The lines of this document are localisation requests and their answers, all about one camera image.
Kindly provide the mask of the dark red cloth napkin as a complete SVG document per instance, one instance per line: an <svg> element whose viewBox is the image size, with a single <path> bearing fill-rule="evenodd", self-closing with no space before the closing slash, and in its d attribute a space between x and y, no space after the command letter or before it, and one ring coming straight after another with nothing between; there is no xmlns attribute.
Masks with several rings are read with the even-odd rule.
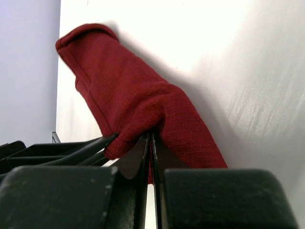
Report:
<svg viewBox="0 0 305 229"><path fill-rule="evenodd" d="M148 131L193 168L225 168L226 162L196 108L178 86L167 82L98 23L81 25L56 41L61 59L75 75L103 135L118 133L105 149L114 160Z"/></svg>

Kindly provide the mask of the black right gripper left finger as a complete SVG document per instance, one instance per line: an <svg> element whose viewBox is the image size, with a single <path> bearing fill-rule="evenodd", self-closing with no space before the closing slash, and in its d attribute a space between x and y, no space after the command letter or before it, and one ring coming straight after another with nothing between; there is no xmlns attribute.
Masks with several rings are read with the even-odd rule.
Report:
<svg viewBox="0 0 305 229"><path fill-rule="evenodd" d="M34 156L0 177L3 229L142 229L145 226L150 137L111 165L37 166L68 155L104 152L102 142L68 155Z"/></svg>

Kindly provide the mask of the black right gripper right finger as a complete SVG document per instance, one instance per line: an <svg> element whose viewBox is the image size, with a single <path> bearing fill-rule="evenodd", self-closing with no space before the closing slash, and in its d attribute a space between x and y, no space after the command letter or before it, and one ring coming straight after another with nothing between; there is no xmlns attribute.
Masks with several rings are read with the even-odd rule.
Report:
<svg viewBox="0 0 305 229"><path fill-rule="evenodd" d="M159 229L296 229L279 180L261 169L190 168L151 135Z"/></svg>

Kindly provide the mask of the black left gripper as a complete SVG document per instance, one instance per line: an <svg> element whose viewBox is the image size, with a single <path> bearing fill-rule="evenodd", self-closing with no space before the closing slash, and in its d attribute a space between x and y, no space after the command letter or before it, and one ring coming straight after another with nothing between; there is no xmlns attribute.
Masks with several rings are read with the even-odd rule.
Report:
<svg viewBox="0 0 305 229"><path fill-rule="evenodd" d="M33 165L34 156L59 156L68 155L72 151L87 146L91 143L111 143L118 133L98 137L88 141L56 143L56 144L34 144L26 147L22 141L15 141L0 146L0 176L4 177L12 169L19 166ZM38 164L37 166L103 166L110 161L103 152L94 154L68 155L50 162Z"/></svg>

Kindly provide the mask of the left corner frame post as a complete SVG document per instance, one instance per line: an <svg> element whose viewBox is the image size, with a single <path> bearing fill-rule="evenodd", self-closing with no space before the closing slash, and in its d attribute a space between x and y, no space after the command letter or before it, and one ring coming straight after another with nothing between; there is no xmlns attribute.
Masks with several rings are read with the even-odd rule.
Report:
<svg viewBox="0 0 305 229"><path fill-rule="evenodd" d="M59 139L59 137L58 137L56 132L52 132L52 143L53 144L61 143L61 141L60 141L60 139Z"/></svg>

